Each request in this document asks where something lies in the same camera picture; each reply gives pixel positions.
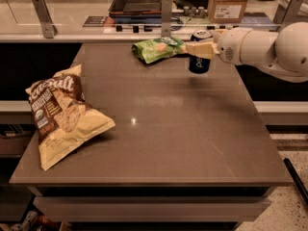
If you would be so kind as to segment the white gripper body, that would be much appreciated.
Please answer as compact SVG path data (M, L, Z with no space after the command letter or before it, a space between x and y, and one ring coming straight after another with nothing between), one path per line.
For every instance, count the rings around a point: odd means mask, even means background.
M244 38L252 31L251 28L237 27L214 37L218 46L218 55L225 63L241 65L241 48Z

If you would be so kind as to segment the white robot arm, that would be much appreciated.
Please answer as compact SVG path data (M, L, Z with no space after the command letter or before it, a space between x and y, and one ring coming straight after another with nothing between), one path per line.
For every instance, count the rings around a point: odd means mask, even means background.
M308 23L296 22L279 32L238 27L211 30L209 39L186 43L190 55L249 65L291 83L308 80Z

